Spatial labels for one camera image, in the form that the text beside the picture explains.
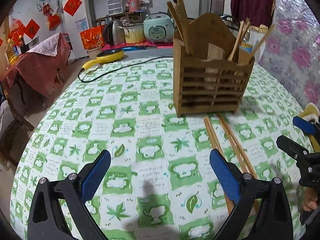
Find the wooden chopstick bundle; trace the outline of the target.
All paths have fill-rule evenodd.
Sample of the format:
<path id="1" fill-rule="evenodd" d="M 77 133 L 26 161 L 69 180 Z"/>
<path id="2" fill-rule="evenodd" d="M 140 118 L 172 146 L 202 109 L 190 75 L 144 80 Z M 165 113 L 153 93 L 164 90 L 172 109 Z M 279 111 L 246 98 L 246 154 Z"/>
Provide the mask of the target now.
<path id="1" fill-rule="evenodd" d="M 253 56 L 256 54 L 257 50 L 258 50 L 258 49 L 261 47 L 261 45 L 267 40 L 267 38 L 270 36 L 270 34 L 272 33 L 273 30 L 274 30 L 274 24 L 272 24 L 272 25 L 269 27 L 267 33 L 262 37 L 262 39 L 258 42 L 258 44 L 257 44 L 255 47 L 253 47 L 253 50 L 252 50 L 252 52 L 251 52 L 251 54 L 250 54 L 250 57 L 253 57 Z"/>
<path id="2" fill-rule="evenodd" d="M 228 61 L 234 61 L 234 56 L 236 54 L 236 51 L 239 49 L 240 43 L 242 42 L 242 39 L 246 35 L 247 30 L 249 29 L 250 25 L 251 25 L 251 22 L 250 22 L 249 18 L 246 18 L 245 22 L 244 21 L 240 22 L 240 28 L 238 31 L 238 35 L 236 37 L 236 41 L 233 46 L 233 50 L 228 57 Z"/>
<path id="3" fill-rule="evenodd" d="M 233 50 L 232 50 L 232 52 L 230 53 L 230 55 L 228 57 L 228 61 L 232 62 L 233 59 L 234 59 L 234 55 L 235 55 L 236 50 L 238 49 L 240 41 L 241 41 L 241 35 L 242 35 L 243 27 L 244 27 L 244 21 L 241 21 L 240 22 L 240 28 L 239 28 L 239 31 L 238 31 L 238 35 L 236 37 L 236 41 L 235 41 L 235 44 L 233 46 Z"/>
<path id="4" fill-rule="evenodd" d="M 228 140 L 231 144 L 231 147 L 233 148 L 233 151 L 238 159 L 242 172 L 250 173 L 255 179 L 257 179 L 258 176 L 254 170 L 253 165 L 249 161 L 249 158 L 246 152 L 240 145 L 240 142 L 238 142 L 230 126 L 227 124 L 227 122 L 225 121 L 225 119 L 222 117 L 221 114 L 218 114 L 217 116 L 219 117 L 220 125 L 222 126 L 224 132 L 226 133 Z"/>
<path id="5" fill-rule="evenodd" d="M 204 118 L 204 124 L 205 124 L 205 127 L 206 127 L 206 130 L 207 130 L 207 134 L 208 134 L 208 137 L 209 137 L 209 140 L 210 140 L 210 143 L 212 145 L 212 148 L 213 149 L 218 149 L 218 151 L 222 154 L 222 156 L 224 157 L 224 154 L 223 154 L 223 150 L 221 148 L 221 145 L 219 143 L 219 140 L 217 138 L 217 135 L 213 129 L 213 126 L 212 126 L 212 123 L 211 123 L 211 120 L 208 116 L 206 116 Z M 225 197 L 225 201 L 226 201 L 226 206 L 227 206 L 227 210 L 228 210 L 228 213 L 230 214 L 233 207 L 234 207 L 234 204 L 233 202 L 227 197 L 227 194 L 225 194 L 224 192 L 224 197 Z"/>
<path id="6" fill-rule="evenodd" d="M 179 16 L 178 16 L 178 14 L 177 14 L 177 12 L 176 12 L 176 10 L 175 10 L 175 8 L 174 8 L 174 6 L 173 6 L 171 1 L 167 2 L 167 6 L 168 6 L 170 14 L 172 15 L 172 18 L 175 21 L 176 28 L 178 29 L 178 32 L 180 33 L 181 39 L 184 42 L 183 30 L 182 30 L 182 25 L 181 25 L 180 18 L 179 18 Z"/>

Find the lone wooden chopstick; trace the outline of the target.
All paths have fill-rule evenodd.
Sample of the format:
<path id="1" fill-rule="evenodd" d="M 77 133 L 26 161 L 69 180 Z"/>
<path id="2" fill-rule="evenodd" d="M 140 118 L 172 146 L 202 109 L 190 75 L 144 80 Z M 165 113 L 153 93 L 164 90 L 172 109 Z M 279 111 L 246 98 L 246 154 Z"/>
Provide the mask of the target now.
<path id="1" fill-rule="evenodd" d="M 189 19 L 187 17 L 185 5 L 183 0 L 177 0 L 177 7 L 180 16 L 180 22 L 183 31 L 183 40 L 185 45 L 185 51 L 187 55 L 191 55 L 191 47 L 189 41 Z"/>

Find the yellow fleece glove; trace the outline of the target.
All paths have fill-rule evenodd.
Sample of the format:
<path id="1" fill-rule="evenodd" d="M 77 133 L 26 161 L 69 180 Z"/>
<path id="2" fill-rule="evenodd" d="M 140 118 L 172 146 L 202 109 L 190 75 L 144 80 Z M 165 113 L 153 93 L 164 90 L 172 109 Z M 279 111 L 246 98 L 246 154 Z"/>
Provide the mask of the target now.
<path id="1" fill-rule="evenodd" d="M 319 109 L 314 103 L 308 103 L 298 117 L 311 122 L 319 122 Z M 308 135 L 314 152 L 319 152 L 320 145 L 313 135 Z"/>

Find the green patterned tablecloth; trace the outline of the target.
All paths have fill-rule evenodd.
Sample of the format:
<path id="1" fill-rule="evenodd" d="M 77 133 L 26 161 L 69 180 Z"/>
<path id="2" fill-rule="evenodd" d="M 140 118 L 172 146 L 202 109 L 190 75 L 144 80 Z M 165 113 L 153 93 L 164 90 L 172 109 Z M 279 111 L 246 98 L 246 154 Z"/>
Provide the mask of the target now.
<path id="1" fill-rule="evenodd" d="M 53 103 L 22 153 L 13 181 L 10 224 L 27 239 L 31 200 L 41 177 L 65 179 L 106 149 L 111 166 L 86 206 L 109 239 L 212 239 L 228 216 L 223 190 L 209 164 L 206 115 L 178 118 L 172 101 L 173 60 L 115 62 L 81 75 Z M 255 64 L 235 114 L 221 114 L 246 152 L 258 179 L 279 177 L 293 222 L 303 188 L 295 161 L 278 150 L 281 134 L 312 152 L 292 124 L 302 111 L 295 98 Z"/>

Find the wooden chopstick holder box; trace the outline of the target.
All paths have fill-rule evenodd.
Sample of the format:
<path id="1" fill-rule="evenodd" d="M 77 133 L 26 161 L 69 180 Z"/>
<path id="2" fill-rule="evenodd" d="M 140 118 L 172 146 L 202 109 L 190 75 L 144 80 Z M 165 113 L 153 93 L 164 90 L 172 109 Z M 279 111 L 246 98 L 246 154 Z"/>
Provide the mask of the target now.
<path id="1" fill-rule="evenodd" d="M 223 20 L 205 13 L 174 33 L 173 102 L 177 116 L 236 112 L 255 58 L 240 49 Z"/>

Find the black silver pressure cooker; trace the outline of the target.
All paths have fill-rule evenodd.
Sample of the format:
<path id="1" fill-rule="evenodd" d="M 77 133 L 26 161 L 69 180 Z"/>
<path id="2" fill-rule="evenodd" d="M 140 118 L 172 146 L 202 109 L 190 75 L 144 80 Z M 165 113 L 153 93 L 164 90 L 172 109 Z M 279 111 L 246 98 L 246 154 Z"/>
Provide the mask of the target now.
<path id="1" fill-rule="evenodd" d="M 238 31 L 240 28 L 240 22 L 234 18 L 232 15 L 221 15 L 221 20 L 230 30 Z"/>

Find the dark red curtain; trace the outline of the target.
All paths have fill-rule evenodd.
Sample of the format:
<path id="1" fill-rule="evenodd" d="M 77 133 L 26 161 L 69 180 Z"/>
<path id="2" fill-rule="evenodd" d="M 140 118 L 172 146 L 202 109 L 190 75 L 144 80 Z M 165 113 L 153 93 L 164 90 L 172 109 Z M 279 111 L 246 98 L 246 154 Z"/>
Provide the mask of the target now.
<path id="1" fill-rule="evenodd" d="M 231 0 L 231 15 L 238 21 L 249 19 L 252 26 L 272 24 L 275 0 Z"/>

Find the red covered side table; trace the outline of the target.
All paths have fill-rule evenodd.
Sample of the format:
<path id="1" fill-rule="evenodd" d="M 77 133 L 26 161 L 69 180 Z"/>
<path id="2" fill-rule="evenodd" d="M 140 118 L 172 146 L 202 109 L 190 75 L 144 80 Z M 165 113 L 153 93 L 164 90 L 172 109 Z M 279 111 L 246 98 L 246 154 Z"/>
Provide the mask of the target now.
<path id="1" fill-rule="evenodd" d="M 19 75 L 33 90 L 49 98 L 62 87 L 57 75 L 66 71 L 70 52 L 64 35 L 54 34 L 23 54 L 1 74 L 1 81 L 11 87 Z"/>

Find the yellow cooking oil jug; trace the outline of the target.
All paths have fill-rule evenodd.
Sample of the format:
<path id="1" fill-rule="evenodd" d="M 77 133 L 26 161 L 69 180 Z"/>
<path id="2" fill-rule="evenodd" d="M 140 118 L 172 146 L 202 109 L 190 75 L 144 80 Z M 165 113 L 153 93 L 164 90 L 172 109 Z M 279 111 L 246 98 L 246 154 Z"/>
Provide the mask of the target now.
<path id="1" fill-rule="evenodd" d="M 7 45 L 5 47 L 4 53 L 8 64 L 10 64 L 11 66 L 14 65 L 20 58 L 17 46 L 11 38 L 7 40 Z"/>

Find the yellow electric frying pan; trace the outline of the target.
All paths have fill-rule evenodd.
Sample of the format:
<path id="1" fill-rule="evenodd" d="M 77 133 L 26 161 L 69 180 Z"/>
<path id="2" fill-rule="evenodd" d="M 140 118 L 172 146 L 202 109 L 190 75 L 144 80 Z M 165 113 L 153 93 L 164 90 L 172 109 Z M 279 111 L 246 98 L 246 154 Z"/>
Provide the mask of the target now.
<path id="1" fill-rule="evenodd" d="M 100 54 L 98 54 L 95 59 L 86 62 L 81 67 L 80 71 L 81 72 L 86 71 L 89 68 L 92 68 L 98 64 L 107 64 L 110 62 L 121 60 L 123 56 L 124 56 L 124 50 L 121 48 L 105 50 Z"/>

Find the red gift bag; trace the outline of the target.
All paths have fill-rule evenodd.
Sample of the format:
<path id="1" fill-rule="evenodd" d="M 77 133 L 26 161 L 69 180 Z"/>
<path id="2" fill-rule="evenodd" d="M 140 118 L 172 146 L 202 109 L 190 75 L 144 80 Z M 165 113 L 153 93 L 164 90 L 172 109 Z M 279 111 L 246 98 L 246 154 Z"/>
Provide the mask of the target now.
<path id="1" fill-rule="evenodd" d="M 104 25 L 100 25 L 97 27 L 89 28 L 80 33 L 82 45 L 85 50 L 91 50 L 98 47 L 103 47 L 105 45 L 105 41 L 103 38 Z"/>

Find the yellow cooking pot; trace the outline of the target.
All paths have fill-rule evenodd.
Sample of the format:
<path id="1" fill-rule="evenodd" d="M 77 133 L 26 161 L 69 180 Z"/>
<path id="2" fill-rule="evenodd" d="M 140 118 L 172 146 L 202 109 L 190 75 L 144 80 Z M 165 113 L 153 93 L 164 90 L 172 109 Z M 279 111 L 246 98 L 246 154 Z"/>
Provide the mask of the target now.
<path id="1" fill-rule="evenodd" d="M 131 24 L 119 28 L 123 29 L 127 44 L 137 44 L 145 41 L 143 24 Z"/>

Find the steel electric kettle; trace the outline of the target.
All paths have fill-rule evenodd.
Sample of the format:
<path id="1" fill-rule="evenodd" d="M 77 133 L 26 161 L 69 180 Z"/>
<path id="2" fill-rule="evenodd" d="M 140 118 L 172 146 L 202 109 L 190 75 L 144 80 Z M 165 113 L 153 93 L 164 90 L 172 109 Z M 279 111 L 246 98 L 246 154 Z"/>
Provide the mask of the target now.
<path id="1" fill-rule="evenodd" d="M 121 20 L 114 19 L 105 25 L 103 39 L 106 44 L 111 46 L 125 43 L 125 34 Z"/>

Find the white refrigerator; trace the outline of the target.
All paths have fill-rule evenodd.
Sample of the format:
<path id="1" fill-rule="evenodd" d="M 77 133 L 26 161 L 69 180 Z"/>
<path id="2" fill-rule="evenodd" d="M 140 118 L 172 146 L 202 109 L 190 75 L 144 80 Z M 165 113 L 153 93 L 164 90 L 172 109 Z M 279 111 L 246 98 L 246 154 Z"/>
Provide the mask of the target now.
<path id="1" fill-rule="evenodd" d="M 69 36 L 76 59 L 86 57 L 80 33 L 93 27 L 95 11 L 93 0 L 61 0 L 64 16 L 63 25 Z"/>

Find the floral foil wall cover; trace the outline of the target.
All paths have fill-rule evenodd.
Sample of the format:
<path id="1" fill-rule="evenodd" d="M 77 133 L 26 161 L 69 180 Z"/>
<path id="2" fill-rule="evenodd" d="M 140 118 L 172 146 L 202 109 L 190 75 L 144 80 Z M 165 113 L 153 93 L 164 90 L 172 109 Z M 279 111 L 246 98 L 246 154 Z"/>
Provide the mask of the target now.
<path id="1" fill-rule="evenodd" d="M 273 24 L 259 64 L 301 106 L 318 106 L 319 22 L 304 0 L 276 0 Z"/>

